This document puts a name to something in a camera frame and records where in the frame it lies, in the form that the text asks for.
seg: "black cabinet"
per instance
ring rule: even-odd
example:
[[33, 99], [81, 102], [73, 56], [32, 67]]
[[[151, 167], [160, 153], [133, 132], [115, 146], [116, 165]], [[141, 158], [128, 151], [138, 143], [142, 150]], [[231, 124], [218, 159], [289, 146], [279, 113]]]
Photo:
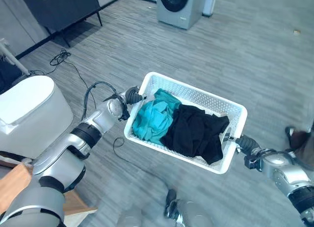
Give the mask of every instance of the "black cabinet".
[[49, 28], [60, 32], [73, 23], [97, 13], [99, 21], [98, 0], [24, 0], [37, 22], [44, 26], [48, 32]]

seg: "teal cloth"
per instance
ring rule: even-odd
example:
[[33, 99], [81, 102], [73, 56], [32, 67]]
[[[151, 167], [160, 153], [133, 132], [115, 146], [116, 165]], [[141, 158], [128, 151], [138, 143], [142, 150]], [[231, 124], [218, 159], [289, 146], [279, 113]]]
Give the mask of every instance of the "teal cloth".
[[139, 139], [162, 145], [159, 141], [170, 127], [173, 111], [181, 102], [162, 89], [154, 94], [155, 100], [143, 105], [133, 123], [133, 133]]

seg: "person's leg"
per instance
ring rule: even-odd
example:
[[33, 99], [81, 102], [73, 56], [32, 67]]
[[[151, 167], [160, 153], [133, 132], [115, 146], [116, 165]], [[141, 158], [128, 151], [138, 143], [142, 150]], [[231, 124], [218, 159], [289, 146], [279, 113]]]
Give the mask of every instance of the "person's leg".
[[298, 131], [292, 126], [286, 127], [285, 132], [292, 151], [303, 147], [311, 135], [311, 133], [305, 131]]
[[297, 149], [294, 154], [301, 161], [301, 165], [309, 170], [314, 170], [314, 134], [310, 135], [306, 145]]

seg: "clothing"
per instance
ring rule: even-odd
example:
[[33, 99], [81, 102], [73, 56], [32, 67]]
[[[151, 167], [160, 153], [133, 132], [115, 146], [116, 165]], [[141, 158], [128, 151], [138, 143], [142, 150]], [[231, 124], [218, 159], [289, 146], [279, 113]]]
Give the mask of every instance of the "clothing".
[[223, 158], [219, 134], [229, 125], [229, 119], [205, 114], [204, 110], [190, 105], [174, 111], [173, 123], [162, 144], [188, 157], [201, 156], [208, 164]]
[[297, 149], [295, 152], [296, 157], [301, 165], [309, 170], [314, 170], [314, 134], [312, 133], [308, 138], [305, 146]]
[[132, 125], [134, 135], [139, 139], [160, 144], [173, 119], [173, 111], [181, 102], [162, 89], [154, 94], [155, 100], [143, 105]]

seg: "cabinet leg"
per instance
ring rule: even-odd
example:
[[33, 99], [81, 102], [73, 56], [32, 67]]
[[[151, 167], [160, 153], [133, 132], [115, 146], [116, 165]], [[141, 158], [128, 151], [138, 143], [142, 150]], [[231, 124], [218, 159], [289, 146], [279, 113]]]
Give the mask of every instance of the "cabinet leg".
[[67, 41], [67, 39], [65, 38], [65, 35], [64, 35], [64, 31], [63, 30], [61, 30], [61, 36], [62, 36], [62, 39], [64, 40], [64, 42], [68, 45], [68, 47], [70, 48], [71, 46], [70, 46], [70, 44], [69, 44], [69, 42]]
[[98, 11], [97, 11], [97, 17], [98, 17], [100, 26], [102, 27], [102, 26], [103, 26], [103, 23], [102, 23], [102, 19], [100, 18], [100, 15], [99, 15], [99, 12], [98, 12]]
[[49, 36], [50, 36], [51, 32], [50, 32], [49, 28], [45, 27], [45, 29], [46, 29], [47, 33], [49, 33]]

